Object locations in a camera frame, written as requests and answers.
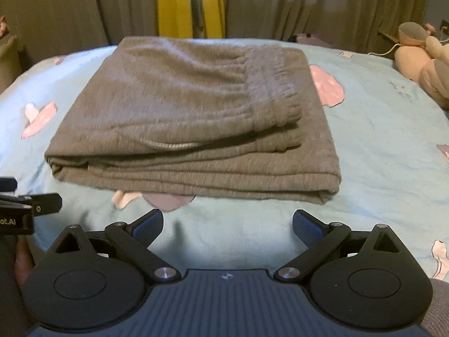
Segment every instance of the beige curtain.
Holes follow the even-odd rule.
[[[427,0],[226,0],[226,36],[287,40],[315,33],[341,49],[381,49],[378,31],[421,22]]]
[[[23,46],[22,66],[44,58],[156,35],[156,0],[0,0],[10,32]]]

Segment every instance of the pink plush toy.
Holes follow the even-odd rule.
[[[408,79],[416,82],[442,108],[449,110],[449,45],[413,22],[399,26],[395,62]]]

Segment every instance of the yellow curtain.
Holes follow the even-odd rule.
[[[225,37],[224,0],[202,0],[206,38]]]
[[[158,0],[158,25],[160,36],[192,38],[190,0]]]

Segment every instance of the light blue bedsheet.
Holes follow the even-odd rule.
[[[165,214],[164,230],[150,249],[181,271],[274,271],[305,249],[291,229],[294,211],[302,208],[323,222],[340,221],[352,229],[389,224],[432,276],[437,268],[435,240],[449,244],[449,164],[436,147],[449,144],[447,118],[389,60],[359,54],[344,58],[338,50],[294,46],[345,89],[342,104],[325,108],[340,157],[340,192],[326,205],[197,197]],[[43,159],[65,113],[113,50],[73,54],[59,65],[45,60],[0,95],[0,176],[15,176],[18,193],[56,191],[63,198],[59,214],[36,218],[35,240],[44,250],[68,224],[101,230],[151,209],[138,198],[116,210],[114,191],[58,182]],[[58,108],[56,117],[35,136],[21,139],[25,105],[41,108],[51,100]]]

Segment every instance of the cable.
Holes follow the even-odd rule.
[[[448,30],[448,28],[447,28],[446,26],[443,26],[443,28],[441,29],[441,32],[444,34],[445,31],[447,31],[447,30]],[[445,39],[445,40],[440,40],[439,42],[440,42],[440,43],[446,43],[446,42],[449,42],[449,38],[447,38],[447,39]]]
[[[399,44],[399,43],[396,43],[393,47],[391,47],[391,49],[390,49],[387,53],[382,53],[382,54],[380,54],[380,53],[370,52],[370,53],[368,53],[368,55],[373,54],[373,55],[375,55],[375,56],[386,56],[388,53],[390,53],[390,52],[391,52],[393,49],[395,49],[397,46],[400,46],[400,44]]]

